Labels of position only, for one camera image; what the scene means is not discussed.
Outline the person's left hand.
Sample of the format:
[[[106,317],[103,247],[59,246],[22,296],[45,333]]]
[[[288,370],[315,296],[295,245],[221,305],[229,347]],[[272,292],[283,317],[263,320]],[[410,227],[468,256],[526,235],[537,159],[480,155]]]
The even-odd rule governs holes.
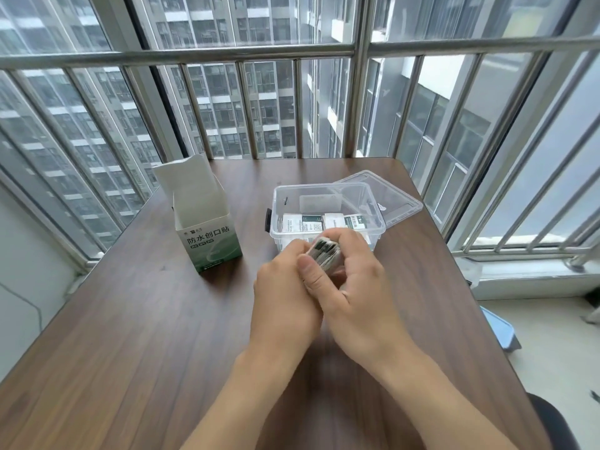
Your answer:
[[[268,355],[302,358],[320,332],[323,314],[296,263],[263,264],[254,282],[250,343]]]

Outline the black round stool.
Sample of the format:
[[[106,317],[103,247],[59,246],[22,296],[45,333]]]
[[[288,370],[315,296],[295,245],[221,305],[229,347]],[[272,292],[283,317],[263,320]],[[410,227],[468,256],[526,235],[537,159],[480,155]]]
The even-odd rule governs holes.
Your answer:
[[[529,401],[550,439],[552,450],[581,450],[564,416],[550,402],[527,393]]]

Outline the bundle of bandage strips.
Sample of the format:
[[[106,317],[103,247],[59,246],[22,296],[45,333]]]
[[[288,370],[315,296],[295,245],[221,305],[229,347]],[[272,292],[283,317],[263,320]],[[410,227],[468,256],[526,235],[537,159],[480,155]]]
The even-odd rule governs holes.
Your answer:
[[[339,243],[324,236],[317,237],[306,254],[311,257],[328,276],[333,275],[341,269],[344,263],[344,257]]]

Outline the clear plastic storage container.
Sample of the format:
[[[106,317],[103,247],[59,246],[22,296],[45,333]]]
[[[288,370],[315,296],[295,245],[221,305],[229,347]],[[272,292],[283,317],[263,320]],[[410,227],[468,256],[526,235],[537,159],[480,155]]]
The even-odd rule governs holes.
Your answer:
[[[269,234],[274,239],[278,251],[283,234],[278,231],[285,213],[361,213],[377,225],[382,226],[381,236],[386,224],[380,213],[371,188],[364,182],[354,183],[317,183],[306,185],[279,186],[274,189]]]

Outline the blue plastic bin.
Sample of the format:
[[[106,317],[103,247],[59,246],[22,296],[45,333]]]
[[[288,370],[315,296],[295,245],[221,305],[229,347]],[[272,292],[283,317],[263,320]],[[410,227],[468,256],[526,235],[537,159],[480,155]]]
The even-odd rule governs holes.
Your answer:
[[[513,353],[522,349],[513,325],[484,307],[480,307],[480,309],[505,353]]]

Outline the white plastic bag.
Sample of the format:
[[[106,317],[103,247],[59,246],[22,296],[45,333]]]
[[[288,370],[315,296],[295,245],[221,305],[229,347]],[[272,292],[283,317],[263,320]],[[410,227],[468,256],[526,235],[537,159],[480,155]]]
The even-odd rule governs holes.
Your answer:
[[[469,288],[476,288],[483,275],[482,263],[476,262],[466,257],[454,257],[454,261],[457,264]]]

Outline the pile of white bandage packets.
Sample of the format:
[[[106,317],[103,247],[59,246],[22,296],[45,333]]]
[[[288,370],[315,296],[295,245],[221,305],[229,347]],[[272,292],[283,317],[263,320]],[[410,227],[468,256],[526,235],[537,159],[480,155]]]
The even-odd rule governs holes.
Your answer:
[[[283,234],[282,248],[292,239],[300,238],[311,242],[324,230],[340,227],[351,228],[359,232],[366,242],[373,247],[381,237],[382,226],[378,226],[377,222],[377,220],[372,221],[361,213],[285,213],[277,229]]]

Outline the person's right hand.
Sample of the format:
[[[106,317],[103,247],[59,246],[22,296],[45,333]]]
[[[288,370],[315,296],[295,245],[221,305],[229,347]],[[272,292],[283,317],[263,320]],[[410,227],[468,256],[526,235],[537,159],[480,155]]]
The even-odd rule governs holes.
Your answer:
[[[334,340],[344,353],[365,369],[388,348],[412,344],[385,269],[364,238],[349,228],[330,228],[322,236],[339,243],[344,257],[347,281],[341,290],[347,302],[320,304]]]

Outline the clear plastic container lid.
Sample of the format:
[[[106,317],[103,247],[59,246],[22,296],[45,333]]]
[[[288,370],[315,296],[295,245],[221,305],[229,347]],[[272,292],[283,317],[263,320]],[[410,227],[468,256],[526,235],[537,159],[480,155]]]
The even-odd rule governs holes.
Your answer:
[[[352,174],[337,183],[364,182],[371,188],[386,228],[423,210],[423,203],[370,170]]]

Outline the open green white bandage box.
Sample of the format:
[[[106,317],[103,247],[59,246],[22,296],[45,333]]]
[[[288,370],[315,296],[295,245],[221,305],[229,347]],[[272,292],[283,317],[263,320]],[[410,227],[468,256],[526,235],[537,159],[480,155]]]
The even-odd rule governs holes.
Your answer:
[[[228,199],[204,153],[152,167],[197,272],[243,255]]]

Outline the metal window railing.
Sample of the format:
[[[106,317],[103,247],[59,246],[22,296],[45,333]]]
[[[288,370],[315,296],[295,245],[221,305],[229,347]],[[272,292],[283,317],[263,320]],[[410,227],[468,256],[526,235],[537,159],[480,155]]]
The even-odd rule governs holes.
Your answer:
[[[600,254],[600,0],[0,0],[0,189],[82,266],[161,163],[400,161],[456,257]]]

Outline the person's right forearm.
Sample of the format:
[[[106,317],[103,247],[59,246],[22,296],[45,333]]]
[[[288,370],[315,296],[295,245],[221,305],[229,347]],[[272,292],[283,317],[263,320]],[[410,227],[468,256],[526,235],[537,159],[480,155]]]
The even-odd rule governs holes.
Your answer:
[[[426,450],[518,450],[415,344],[388,348],[365,369],[400,406]]]

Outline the person's left forearm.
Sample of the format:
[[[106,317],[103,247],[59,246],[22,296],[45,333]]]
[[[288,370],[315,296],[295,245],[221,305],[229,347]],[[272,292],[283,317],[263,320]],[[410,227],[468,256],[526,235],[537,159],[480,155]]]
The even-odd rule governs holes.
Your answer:
[[[276,402],[310,346],[253,340],[236,358],[215,401],[180,450],[254,450]]]

